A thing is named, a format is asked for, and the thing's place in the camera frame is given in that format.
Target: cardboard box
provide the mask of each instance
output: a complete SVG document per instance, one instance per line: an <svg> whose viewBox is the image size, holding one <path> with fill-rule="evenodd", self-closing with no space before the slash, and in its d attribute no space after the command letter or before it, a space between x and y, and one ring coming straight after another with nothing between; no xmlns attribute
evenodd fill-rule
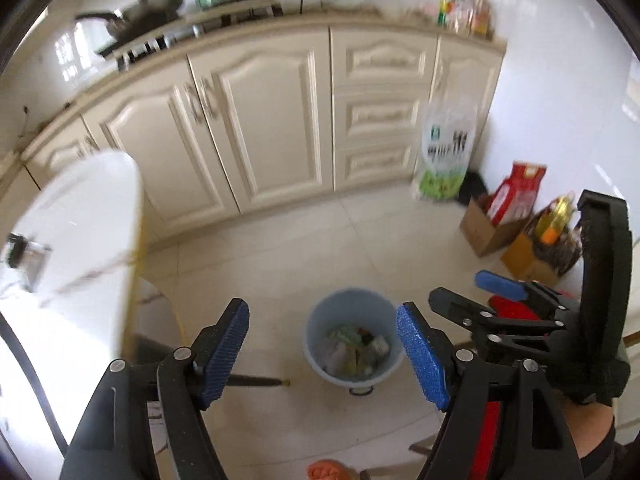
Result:
<svg viewBox="0 0 640 480"><path fill-rule="evenodd" d="M471 199L465 216L460 222L460 230L479 257L495 253L498 249L509 245L529 221L528 218L523 218L494 226L482 210L488 200L487 195L478 197L477 202Z"/></svg>
<svg viewBox="0 0 640 480"><path fill-rule="evenodd" d="M556 272L548 263L536 258L533 241L524 233L518 234L500 259L516 280L537 281L550 287L558 283Z"/></svg>

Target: metal screw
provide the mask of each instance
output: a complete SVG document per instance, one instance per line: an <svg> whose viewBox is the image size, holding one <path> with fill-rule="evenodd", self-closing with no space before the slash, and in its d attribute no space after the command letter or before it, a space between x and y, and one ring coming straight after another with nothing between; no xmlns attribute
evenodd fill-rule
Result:
<svg viewBox="0 0 640 480"><path fill-rule="evenodd" d="M460 349L460 350L458 350L456 352L456 357L460 361L464 361L465 363L468 363L469 361L473 360L474 354L473 354L473 352L463 348L463 349Z"/></svg>
<svg viewBox="0 0 640 480"><path fill-rule="evenodd" d="M174 358L177 359L178 361L184 361L189 357L191 357L191 349L187 348L186 346L181 346L180 348L176 349L174 352Z"/></svg>
<svg viewBox="0 0 640 480"><path fill-rule="evenodd" d="M533 359L524 359L522 362L522 366L527 372L537 372L538 371L538 363Z"/></svg>
<svg viewBox="0 0 640 480"><path fill-rule="evenodd" d="M122 359L116 359L115 361L112 361L111 364L109 365L109 370L111 370L114 373L121 372L124 370L124 367L126 365L127 365L126 362L124 362Z"/></svg>

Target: black chair leg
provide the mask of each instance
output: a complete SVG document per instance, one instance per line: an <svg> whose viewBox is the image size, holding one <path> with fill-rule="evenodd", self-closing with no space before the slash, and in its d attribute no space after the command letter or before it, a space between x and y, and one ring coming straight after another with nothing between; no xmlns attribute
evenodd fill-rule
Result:
<svg viewBox="0 0 640 480"><path fill-rule="evenodd" d="M270 377L254 377L251 375L231 374L226 381L226 386L289 386L290 381L273 379Z"/></svg>

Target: drawer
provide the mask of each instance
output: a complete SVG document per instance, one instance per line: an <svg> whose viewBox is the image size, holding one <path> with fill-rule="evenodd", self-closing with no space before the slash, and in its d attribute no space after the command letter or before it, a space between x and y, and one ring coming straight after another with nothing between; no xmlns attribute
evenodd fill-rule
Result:
<svg viewBox="0 0 640 480"><path fill-rule="evenodd" d="M412 176L418 146L418 136L404 136L368 146L336 149L335 189Z"/></svg>
<svg viewBox="0 0 640 480"><path fill-rule="evenodd" d="M398 83L431 87L436 36L332 28L331 38L334 88Z"/></svg>
<svg viewBox="0 0 640 480"><path fill-rule="evenodd" d="M334 95L336 148L420 134L429 90L420 87L338 92Z"/></svg>

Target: yellow bottle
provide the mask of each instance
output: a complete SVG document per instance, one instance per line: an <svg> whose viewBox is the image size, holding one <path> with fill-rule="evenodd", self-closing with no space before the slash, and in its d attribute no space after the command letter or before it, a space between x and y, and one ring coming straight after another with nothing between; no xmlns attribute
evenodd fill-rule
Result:
<svg viewBox="0 0 640 480"><path fill-rule="evenodd" d="M536 238L545 245L553 245L564 231L564 228L574 214L574 195L561 196L556 206L538 221L536 226Z"/></svg>

